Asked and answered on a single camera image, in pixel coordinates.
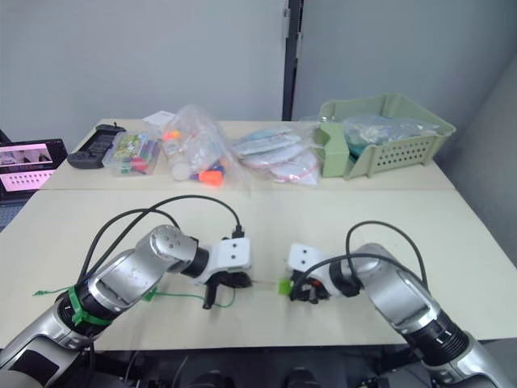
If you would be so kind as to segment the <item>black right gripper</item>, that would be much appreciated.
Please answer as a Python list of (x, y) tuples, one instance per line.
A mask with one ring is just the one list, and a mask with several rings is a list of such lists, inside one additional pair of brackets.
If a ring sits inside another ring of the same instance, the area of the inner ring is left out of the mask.
[(298, 288), (292, 287), (288, 297), (291, 302), (319, 303), (336, 296), (336, 288), (328, 274), (315, 272), (311, 276), (304, 272), (293, 270), (290, 281), (301, 282)]

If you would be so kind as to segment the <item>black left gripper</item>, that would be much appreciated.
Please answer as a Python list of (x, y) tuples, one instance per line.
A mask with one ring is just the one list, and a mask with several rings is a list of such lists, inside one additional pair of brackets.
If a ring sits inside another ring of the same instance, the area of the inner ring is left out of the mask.
[(245, 272), (217, 272), (212, 276), (212, 282), (205, 285), (203, 309), (210, 310), (216, 302), (217, 290), (220, 285), (231, 289), (246, 289), (253, 285), (249, 275)]

